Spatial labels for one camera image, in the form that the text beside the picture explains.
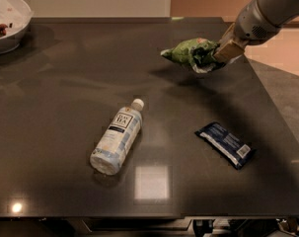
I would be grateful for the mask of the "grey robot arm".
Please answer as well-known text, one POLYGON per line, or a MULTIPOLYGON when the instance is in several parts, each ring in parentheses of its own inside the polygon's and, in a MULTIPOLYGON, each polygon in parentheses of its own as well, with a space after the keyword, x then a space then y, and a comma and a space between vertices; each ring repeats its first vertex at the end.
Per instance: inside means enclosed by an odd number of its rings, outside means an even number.
POLYGON ((214 58, 228 63, 242 55, 247 45, 265 43, 298 16, 299 0, 252 0, 222 36, 214 58))

